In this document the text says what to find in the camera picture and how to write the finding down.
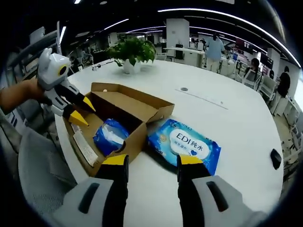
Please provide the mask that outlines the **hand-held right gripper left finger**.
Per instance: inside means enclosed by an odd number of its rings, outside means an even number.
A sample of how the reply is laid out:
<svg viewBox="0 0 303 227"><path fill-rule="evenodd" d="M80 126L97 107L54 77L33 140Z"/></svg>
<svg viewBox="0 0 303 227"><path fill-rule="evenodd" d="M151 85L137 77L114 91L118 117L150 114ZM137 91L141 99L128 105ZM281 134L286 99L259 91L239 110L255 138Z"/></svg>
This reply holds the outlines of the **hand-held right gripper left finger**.
<svg viewBox="0 0 303 227"><path fill-rule="evenodd" d="M122 227L128 197L128 155L107 158L95 177L69 191L62 204L63 227Z"/></svg>

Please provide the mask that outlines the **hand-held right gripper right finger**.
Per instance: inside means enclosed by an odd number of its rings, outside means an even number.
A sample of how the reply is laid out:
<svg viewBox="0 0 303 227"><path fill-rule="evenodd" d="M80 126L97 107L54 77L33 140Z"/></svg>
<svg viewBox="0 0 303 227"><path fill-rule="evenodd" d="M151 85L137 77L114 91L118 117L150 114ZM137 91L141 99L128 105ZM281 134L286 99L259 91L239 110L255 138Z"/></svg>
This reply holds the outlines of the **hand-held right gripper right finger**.
<svg viewBox="0 0 303 227"><path fill-rule="evenodd" d="M210 175L202 160L177 156L178 198L185 227L241 227L247 217L242 194Z"/></svg>

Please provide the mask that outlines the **person's left hand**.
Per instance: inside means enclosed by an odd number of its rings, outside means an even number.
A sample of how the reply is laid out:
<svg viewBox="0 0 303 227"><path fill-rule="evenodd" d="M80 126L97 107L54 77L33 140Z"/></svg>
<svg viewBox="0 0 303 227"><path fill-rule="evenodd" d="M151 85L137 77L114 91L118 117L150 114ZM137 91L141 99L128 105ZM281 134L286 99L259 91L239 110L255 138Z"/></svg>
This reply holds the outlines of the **person's left hand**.
<svg viewBox="0 0 303 227"><path fill-rule="evenodd" d="M24 82L27 86L29 97L40 103L46 104L47 98L44 95L45 90L39 85L37 78L31 78Z"/></svg>

